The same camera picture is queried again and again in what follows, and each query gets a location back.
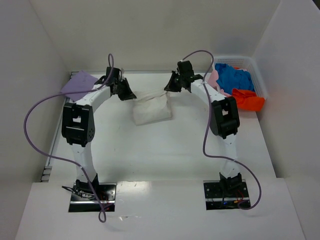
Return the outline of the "white t shirt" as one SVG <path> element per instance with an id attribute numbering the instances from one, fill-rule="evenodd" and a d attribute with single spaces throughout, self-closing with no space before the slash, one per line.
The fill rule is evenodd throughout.
<path id="1" fill-rule="evenodd" d="M 170 94 L 165 90 L 136 91 L 132 116 L 136 126 L 172 118 Z"/>

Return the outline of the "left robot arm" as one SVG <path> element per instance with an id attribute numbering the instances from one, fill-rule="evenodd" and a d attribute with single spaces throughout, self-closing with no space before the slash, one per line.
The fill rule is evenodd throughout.
<path id="1" fill-rule="evenodd" d="M 76 162 L 77 177 L 73 191 L 79 195 L 86 194 L 93 198 L 94 192 L 101 189 L 91 148 L 96 133 L 94 113 L 114 95 L 121 101 L 136 98 L 128 80 L 123 76 L 123 70 L 109 66 L 106 74 L 94 83 L 90 92 L 63 106 L 61 134 L 71 146 Z"/>

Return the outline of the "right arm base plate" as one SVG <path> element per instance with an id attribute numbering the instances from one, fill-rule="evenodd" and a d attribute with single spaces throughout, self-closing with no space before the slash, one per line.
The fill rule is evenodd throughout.
<path id="1" fill-rule="evenodd" d="M 241 185 L 231 192 L 225 193 L 218 180 L 203 182 L 206 210 L 233 210 L 241 207 L 251 207 L 247 183 L 242 181 Z"/>

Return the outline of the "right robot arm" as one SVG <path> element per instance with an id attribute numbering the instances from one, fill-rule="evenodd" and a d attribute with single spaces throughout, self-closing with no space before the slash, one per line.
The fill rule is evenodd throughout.
<path id="1" fill-rule="evenodd" d="M 237 103 L 234 97 L 227 97 L 211 86 L 200 74 L 195 74 L 193 66 L 188 60 L 177 63 L 177 69 L 172 71 L 168 84 L 164 88 L 167 92 L 178 93 L 182 89 L 199 97 L 209 107 L 208 122 L 202 145 L 203 154 L 208 158 L 224 159 L 219 172 L 219 184 L 225 196 L 237 191 L 242 183 L 242 175 L 235 162 L 235 139 L 240 126 Z M 232 156 L 209 155 L 206 153 L 206 143 L 209 133 L 219 140 L 219 149 L 222 154 Z"/>

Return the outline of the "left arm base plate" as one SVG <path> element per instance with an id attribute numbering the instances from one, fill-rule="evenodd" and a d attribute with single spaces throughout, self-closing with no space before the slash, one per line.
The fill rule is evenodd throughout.
<path id="1" fill-rule="evenodd" d="M 106 212 L 114 212 L 116 204 L 116 183 L 101 183 L 97 189 L 97 196 L 101 201 L 102 206 Z M 69 202 L 69 213 L 86 213 L 99 212 L 100 205 L 94 194 L 89 191 L 77 190 L 74 184 L 71 190 L 71 197 Z"/>

